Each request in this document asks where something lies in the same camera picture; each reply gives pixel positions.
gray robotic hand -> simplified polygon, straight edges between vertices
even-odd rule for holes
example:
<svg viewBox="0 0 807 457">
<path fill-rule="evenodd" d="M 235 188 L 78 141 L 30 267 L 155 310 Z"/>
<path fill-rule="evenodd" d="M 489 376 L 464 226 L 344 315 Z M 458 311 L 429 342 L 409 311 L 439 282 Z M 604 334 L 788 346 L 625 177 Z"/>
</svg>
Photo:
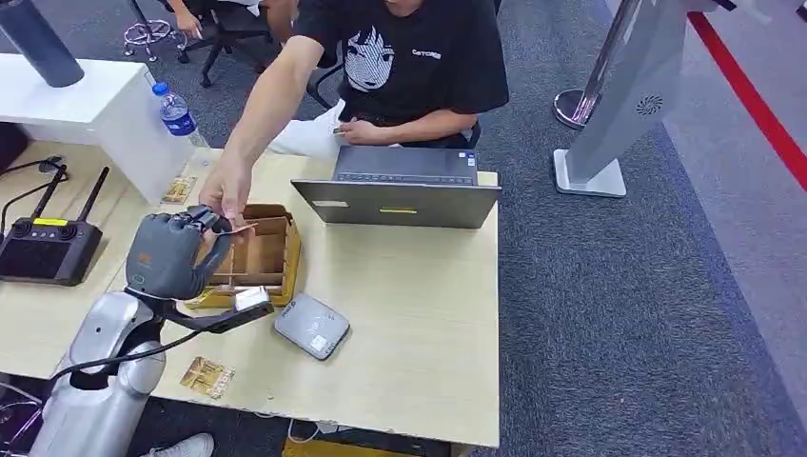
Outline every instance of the gray robotic hand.
<svg viewBox="0 0 807 457">
<path fill-rule="evenodd" d="M 210 253 L 196 264 L 207 230 L 227 233 L 227 219 L 209 207 L 190 207 L 178 214 L 150 214 L 143 219 L 127 257 L 128 289 L 152 298 L 197 297 L 226 257 L 231 236 L 217 236 Z"/>
</svg>

white pants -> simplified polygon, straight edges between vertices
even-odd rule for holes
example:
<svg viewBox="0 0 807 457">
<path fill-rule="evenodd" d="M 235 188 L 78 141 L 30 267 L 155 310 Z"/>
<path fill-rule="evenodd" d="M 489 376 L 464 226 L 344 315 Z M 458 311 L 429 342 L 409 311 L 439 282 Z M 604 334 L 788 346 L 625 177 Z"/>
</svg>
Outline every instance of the white pants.
<svg viewBox="0 0 807 457">
<path fill-rule="evenodd" d="M 341 124 L 339 115 L 343 109 L 344 101 L 340 100 L 335 107 L 312 121 L 292 120 L 269 143 L 266 151 L 324 159 L 336 157 L 341 144 L 339 137 L 333 134 L 333 130 Z"/>
</svg>

laptop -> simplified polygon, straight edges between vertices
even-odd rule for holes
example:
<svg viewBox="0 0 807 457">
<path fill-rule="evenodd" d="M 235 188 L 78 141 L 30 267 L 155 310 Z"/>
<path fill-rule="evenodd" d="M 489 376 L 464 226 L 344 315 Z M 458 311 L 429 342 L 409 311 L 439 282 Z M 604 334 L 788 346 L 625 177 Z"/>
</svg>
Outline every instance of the laptop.
<svg viewBox="0 0 807 457">
<path fill-rule="evenodd" d="M 478 229 L 502 194 L 463 149 L 342 147 L 333 179 L 291 184 L 333 224 Z"/>
</svg>

speaker grille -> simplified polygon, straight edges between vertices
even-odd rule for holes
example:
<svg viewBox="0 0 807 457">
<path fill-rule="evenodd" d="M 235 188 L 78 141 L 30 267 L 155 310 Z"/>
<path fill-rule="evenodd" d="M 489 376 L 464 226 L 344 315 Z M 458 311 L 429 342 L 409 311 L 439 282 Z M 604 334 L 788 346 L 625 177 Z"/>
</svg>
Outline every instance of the speaker grille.
<svg viewBox="0 0 807 457">
<path fill-rule="evenodd" d="M 651 116 L 661 111 L 663 107 L 664 99 L 660 95 L 646 95 L 636 105 L 636 113 L 640 116 Z"/>
</svg>

laptop lid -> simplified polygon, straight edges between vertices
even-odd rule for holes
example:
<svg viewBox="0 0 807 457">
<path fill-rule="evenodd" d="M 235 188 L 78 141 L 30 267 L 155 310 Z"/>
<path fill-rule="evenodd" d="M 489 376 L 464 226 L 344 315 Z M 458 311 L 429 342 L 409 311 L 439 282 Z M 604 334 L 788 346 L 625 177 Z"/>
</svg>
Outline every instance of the laptop lid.
<svg viewBox="0 0 807 457">
<path fill-rule="evenodd" d="M 478 229 L 502 194 L 488 186 L 431 186 L 292 180 L 323 221 L 333 224 Z"/>
</svg>

